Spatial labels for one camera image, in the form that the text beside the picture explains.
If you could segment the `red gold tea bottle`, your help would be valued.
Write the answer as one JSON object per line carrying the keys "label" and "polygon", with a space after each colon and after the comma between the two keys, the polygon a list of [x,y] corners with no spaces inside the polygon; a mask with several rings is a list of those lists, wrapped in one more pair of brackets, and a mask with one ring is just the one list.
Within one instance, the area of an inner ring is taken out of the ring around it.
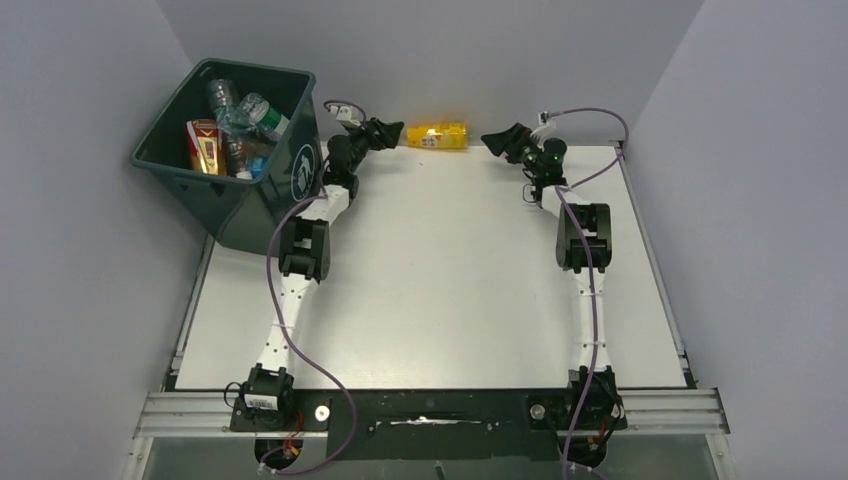
{"label": "red gold tea bottle", "polygon": [[192,169],[203,174],[225,176],[223,135],[216,122],[211,119],[189,120],[185,130]]}

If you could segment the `dark green plastic bin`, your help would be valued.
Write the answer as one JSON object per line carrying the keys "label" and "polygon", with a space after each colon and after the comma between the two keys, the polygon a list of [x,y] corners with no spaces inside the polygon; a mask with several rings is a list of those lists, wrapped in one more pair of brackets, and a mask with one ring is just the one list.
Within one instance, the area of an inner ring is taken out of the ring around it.
{"label": "dark green plastic bin", "polygon": [[[254,179],[213,176],[190,165],[190,120],[212,116],[207,85],[230,80],[239,94],[258,93],[290,121]],[[284,215],[318,191],[323,155],[312,91],[313,73],[206,58],[174,91],[130,157],[149,172],[220,245],[263,254]]]}

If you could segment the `clear bottle green label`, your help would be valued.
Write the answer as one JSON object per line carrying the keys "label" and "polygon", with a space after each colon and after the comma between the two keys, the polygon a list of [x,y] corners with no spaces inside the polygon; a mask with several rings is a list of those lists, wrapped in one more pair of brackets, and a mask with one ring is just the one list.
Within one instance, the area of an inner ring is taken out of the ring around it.
{"label": "clear bottle green label", "polygon": [[206,95],[215,118],[221,118],[238,109],[239,98],[235,84],[224,78],[216,78],[206,83]]}

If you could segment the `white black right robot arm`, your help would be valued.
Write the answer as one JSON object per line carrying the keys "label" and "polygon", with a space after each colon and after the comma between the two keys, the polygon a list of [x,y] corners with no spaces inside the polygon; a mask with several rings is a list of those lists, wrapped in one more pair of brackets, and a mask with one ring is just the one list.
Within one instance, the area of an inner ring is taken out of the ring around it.
{"label": "white black right robot arm", "polygon": [[527,126],[481,136],[492,155],[519,165],[529,181],[530,202],[557,217],[554,255],[569,280],[572,347],[569,388],[562,400],[567,427],[608,434],[624,422],[604,325],[605,274],[611,265],[611,209],[574,194],[564,174],[564,140],[543,141]]}

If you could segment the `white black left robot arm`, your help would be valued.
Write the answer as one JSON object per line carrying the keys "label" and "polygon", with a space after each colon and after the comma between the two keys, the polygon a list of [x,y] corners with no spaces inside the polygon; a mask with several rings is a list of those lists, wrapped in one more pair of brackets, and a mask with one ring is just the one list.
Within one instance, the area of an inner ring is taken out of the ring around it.
{"label": "white black left robot arm", "polygon": [[275,228],[271,245],[276,254],[266,258],[275,319],[259,358],[238,387],[232,406],[233,428],[252,422],[276,429],[296,422],[293,365],[297,358],[341,385],[297,346],[301,317],[328,277],[331,226],[358,194],[358,168],[369,152],[396,148],[404,127],[402,121],[385,123],[373,117],[351,123],[344,134],[331,137],[325,165],[319,171],[319,191],[295,204]]}

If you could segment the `purple label Ganten bottle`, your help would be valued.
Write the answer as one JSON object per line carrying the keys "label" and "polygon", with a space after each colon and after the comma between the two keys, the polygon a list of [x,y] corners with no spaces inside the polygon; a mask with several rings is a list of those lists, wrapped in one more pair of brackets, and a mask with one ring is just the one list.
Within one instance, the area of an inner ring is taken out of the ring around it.
{"label": "purple label Ganten bottle", "polygon": [[230,176],[235,177],[238,162],[254,156],[267,156],[266,145],[254,135],[253,127],[239,109],[216,119],[216,123],[223,135],[225,160]]}

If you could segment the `clear bottle blue label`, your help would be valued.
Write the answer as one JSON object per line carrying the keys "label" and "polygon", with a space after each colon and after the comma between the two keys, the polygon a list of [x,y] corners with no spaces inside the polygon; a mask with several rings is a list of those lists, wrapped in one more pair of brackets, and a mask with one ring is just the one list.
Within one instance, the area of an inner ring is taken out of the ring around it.
{"label": "clear bottle blue label", "polygon": [[242,180],[256,179],[261,175],[267,161],[267,156],[246,158],[236,164],[234,176]]}

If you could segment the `green cap water bottle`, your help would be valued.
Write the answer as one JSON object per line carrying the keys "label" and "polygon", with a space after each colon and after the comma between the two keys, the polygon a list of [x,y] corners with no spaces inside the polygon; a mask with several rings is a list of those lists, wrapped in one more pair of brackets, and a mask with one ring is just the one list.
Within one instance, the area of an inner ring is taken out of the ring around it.
{"label": "green cap water bottle", "polygon": [[247,94],[239,107],[255,129],[268,140],[277,143],[282,139],[290,120],[262,95],[256,92]]}

